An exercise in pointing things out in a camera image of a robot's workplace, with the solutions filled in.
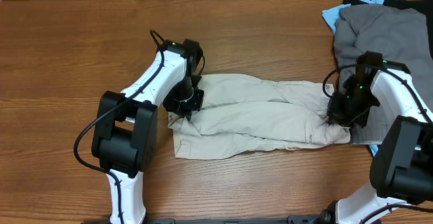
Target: black cable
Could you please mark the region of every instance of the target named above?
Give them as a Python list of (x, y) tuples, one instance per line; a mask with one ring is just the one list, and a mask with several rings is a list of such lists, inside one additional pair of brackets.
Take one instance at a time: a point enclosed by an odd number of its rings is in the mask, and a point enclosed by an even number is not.
[(371, 214), (367, 215), (364, 219), (362, 219), (359, 222), (359, 224), (366, 224), (368, 222), (368, 220), (370, 220), (371, 218), (375, 217), (376, 215), (384, 212), (385, 210), (389, 210), (390, 212), (392, 212), (393, 208), (406, 208), (409, 210), (416, 210), (416, 211), (421, 211), (421, 212), (433, 213), (433, 209), (429, 209), (429, 208), (422, 208), (422, 207), (418, 207), (418, 206), (410, 206), (410, 205), (405, 205), (405, 204), (389, 204), (387, 206), (384, 206), (382, 208), (379, 208), (379, 209), (373, 211)]
[(397, 76), (395, 73), (388, 71), (388, 69), (386, 68), (382, 68), (379, 66), (372, 66), (369, 64), (351, 64), (351, 65), (345, 65), (345, 66), (341, 66), (339, 68), (334, 69), (332, 72), (330, 72), (325, 79), (323, 80), (323, 84), (322, 84), (322, 90), (324, 92), (324, 94), (326, 96), (328, 96), (329, 98), (331, 97), (330, 94), (328, 94), (326, 92), (325, 86), (326, 86), (326, 82), (327, 80), (334, 75), (336, 72), (339, 72), (343, 69), (346, 68), (371, 68), (371, 69), (376, 69), (376, 70), (381, 70), (382, 72), (385, 72), (391, 76), (393, 76), (396, 80), (398, 80), (400, 83), (402, 83), (406, 89), (410, 92), (410, 94), (412, 95), (413, 100), (415, 100), (415, 103), (417, 104), (417, 107), (419, 109), (419, 111), (421, 112), (421, 115), (424, 117), (424, 119), (426, 120), (426, 122), (428, 122), (428, 124), (433, 125), (432, 120), (428, 117), (427, 115), (427, 110), (423, 108), (420, 100), (418, 99), (418, 96), (415, 94), (415, 92), (413, 91), (413, 89), (407, 84), (407, 81), (402, 79), (401, 77)]
[(356, 117), (354, 117), (352, 120), (350, 120), (349, 123), (347, 123), (346, 125), (350, 125), (352, 122), (356, 121), (356, 119), (362, 117), (365, 113), (367, 113), (368, 111), (370, 111), (370, 108), (365, 109), (363, 112), (361, 112), (360, 114), (358, 114)]
[(155, 44), (156, 44), (156, 46), (157, 46), (157, 52), (159, 51), (160, 53), (161, 53), (161, 62), (160, 62), (160, 65), (159, 65), (159, 67), (158, 67), (158, 69), (155, 71), (155, 73), (153, 73), (153, 75), (142, 85), (142, 86), (140, 86), (140, 88), (138, 88), (138, 90), (136, 91), (136, 92), (134, 92), (130, 97), (128, 97), (128, 98), (126, 98), (123, 102), (121, 102), (121, 103), (119, 103), (117, 106), (114, 106), (113, 108), (111, 108), (111, 109), (109, 109), (106, 113), (104, 113), (104, 114), (102, 114), (101, 116), (99, 116), (98, 118), (96, 118), (93, 122), (91, 122), (89, 125), (87, 125), (87, 127), (85, 127), (82, 131), (81, 131), (81, 133), (78, 135), (78, 137), (75, 139), (75, 144), (74, 144), (74, 155), (75, 155), (75, 158), (76, 158), (76, 160), (79, 162), (79, 163), (81, 163), (82, 165), (84, 165), (84, 166), (86, 166), (86, 167), (88, 167), (88, 168), (90, 168), (90, 169), (93, 169), (93, 170), (96, 170), (96, 171), (99, 171), (99, 172), (101, 172), (101, 173), (105, 173), (105, 174), (107, 174), (107, 175), (109, 175), (109, 176), (111, 176), (113, 179), (114, 179), (114, 182), (115, 182), (115, 185), (117, 186), (117, 194), (118, 194), (118, 211), (119, 211), (119, 215), (118, 215), (118, 217), (120, 218), (120, 222), (122, 223), (122, 224), (124, 224), (124, 220), (123, 220), (123, 212), (122, 212), (122, 202), (121, 202), (121, 192), (120, 192), (120, 181), (119, 181), (119, 179), (118, 179), (118, 177), (114, 174), (114, 173), (112, 173), (112, 172), (110, 172), (110, 171), (107, 171), (107, 170), (105, 170), (105, 169), (103, 169), (103, 168), (101, 168), (101, 167), (98, 167), (98, 166), (95, 166), (95, 165), (92, 165), (92, 164), (90, 164), (90, 163), (88, 163), (88, 162), (85, 162), (81, 157), (80, 157), (80, 155), (79, 155), (79, 153), (78, 153), (78, 145), (79, 145), (79, 143), (80, 143), (80, 141), (81, 141), (81, 139), (84, 137), (84, 135), (87, 133), (87, 132), (89, 132), (90, 131), (90, 129), (92, 128), (92, 127), (94, 127), (100, 120), (102, 120), (103, 118), (105, 118), (107, 115), (110, 115), (110, 114), (112, 114), (112, 113), (114, 113), (114, 112), (116, 112), (117, 110), (119, 110), (119, 109), (121, 109), (122, 107), (124, 107), (125, 105), (127, 105), (131, 100), (133, 100), (134, 99), (134, 97), (135, 96), (137, 96), (138, 94), (140, 94), (142, 91), (143, 91), (143, 89), (145, 89), (149, 84), (150, 84), (150, 82), (156, 77), (156, 75), (158, 75), (158, 73), (161, 71), (161, 69), (162, 69), (162, 67), (164, 67), (164, 52), (162, 51), (162, 48), (161, 48), (161, 44), (159, 44), (159, 42), (156, 40), (156, 37), (155, 37), (155, 35), (159, 38), (159, 39), (161, 39), (161, 41), (164, 41), (164, 39), (155, 31), (155, 30), (151, 30), (150, 31), (150, 35), (152, 36), (152, 38), (153, 38), (153, 40), (155, 41)]
[(206, 65), (206, 58), (204, 58), (204, 55), (202, 55), (202, 57), (203, 57), (203, 66), (202, 66), (202, 69), (200, 69), (200, 71), (198, 72), (198, 74), (197, 74), (198, 76), (202, 75), (204, 66)]

